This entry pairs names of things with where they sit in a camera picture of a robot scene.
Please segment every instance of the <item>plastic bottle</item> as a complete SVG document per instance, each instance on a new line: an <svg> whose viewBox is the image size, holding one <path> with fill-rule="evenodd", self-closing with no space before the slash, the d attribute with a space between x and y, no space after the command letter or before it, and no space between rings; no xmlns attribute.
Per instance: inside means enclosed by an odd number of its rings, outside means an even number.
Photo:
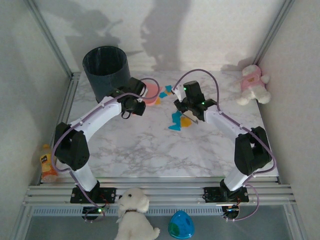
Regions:
<svg viewBox="0 0 320 240"><path fill-rule="evenodd" d="M58 174L52 167L51 148L48 144L43 145L40 152L40 163L42 166L42 182L52 183L57 180Z"/></svg>

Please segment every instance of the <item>blue plastic egg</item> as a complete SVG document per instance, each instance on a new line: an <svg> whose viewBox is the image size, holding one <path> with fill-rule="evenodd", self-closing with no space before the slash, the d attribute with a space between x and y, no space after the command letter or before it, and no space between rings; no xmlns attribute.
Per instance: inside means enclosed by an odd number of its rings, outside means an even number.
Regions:
<svg viewBox="0 0 320 240"><path fill-rule="evenodd" d="M177 211L171 218L168 231L175 239L189 239L195 234L195 226L185 211Z"/></svg>

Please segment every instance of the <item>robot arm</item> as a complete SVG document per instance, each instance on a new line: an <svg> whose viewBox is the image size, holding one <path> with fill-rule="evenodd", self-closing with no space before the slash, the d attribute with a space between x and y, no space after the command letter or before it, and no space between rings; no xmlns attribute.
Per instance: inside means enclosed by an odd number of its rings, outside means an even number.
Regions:
<svg viewBox="0 0 320 240"><path fill-rule="evenodd" d="M84 116L70 124L61 122L57 125L54 144L56 144L58 139L67 130L74 127L74 129L71 130L58 145L55 156L60 162L67 164L70 167L71 172L73 173L72 175L86 192L98 189L100 185L88 165L90 157L88 141L96 131L113 117L118 116L119 114L122 114L123 117L125 113L128 113L129 116L132 113L142 116L146 108L145 102L132 95L121 97L117 99L117 101L114 100L108 104L107 102L110 102L113 98L124 93L134 93L143 96L146 92L146 85L140 80L132 77L127 86L115 89L110 96L104 97L97 106Z"/></svg>
<svg viewBox="0 0 320 240"><path fill-rule="evenodd" d="M239 191L246 180L260 168L271 161L268 152L246 130L233 124L219 111L217 103L212 99L205 100L197 81L190 81L183 86L180 84L172 90L177 96L174 102L176 108L187 117L197 118L208 124L214 124L235 145L235 168L220 183L223 202L228 202L232 195ZM268 139L265 130L258 126L251 130L268 147Z"/></svg>

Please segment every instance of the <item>yellow block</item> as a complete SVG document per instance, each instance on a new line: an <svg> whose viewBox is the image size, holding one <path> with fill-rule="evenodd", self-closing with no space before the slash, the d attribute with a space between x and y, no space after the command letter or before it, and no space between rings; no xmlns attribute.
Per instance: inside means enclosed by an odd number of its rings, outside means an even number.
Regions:
<svg viewBox="0 0 320 240"><path fill-rule="evenodd" d="M182 116L180 118L180 123L181 123L181 127L187 128L192 124L192 121L189 118Z"/></svg>
<svg viewBox="0 0 320 240"><path fill-rule="evenodd" d="M160 98L158 97L158 98L156 99L156 101L155 101L155 105L159 105L159 104L161 104L161 100L160 100Z"/></svg>
<svg viewBox="0 0 320 240"><path fill-rule="evenodd" d="M172 94L172 92L167 91L167 90L165 90L164 93L167 94L167 95L171 95Z"/></svg>

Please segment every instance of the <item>trash can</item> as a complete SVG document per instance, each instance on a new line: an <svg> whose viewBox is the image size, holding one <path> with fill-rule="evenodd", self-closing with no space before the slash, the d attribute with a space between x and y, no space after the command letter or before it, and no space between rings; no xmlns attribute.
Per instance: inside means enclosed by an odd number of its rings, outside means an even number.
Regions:
<svg viewBox="0 0 320 240"><path fill-rule="evenodd" d="M98 103L114 89L125 86L130 79L127 55L115 46L100 46L88 52L82 61Z"/></svg>

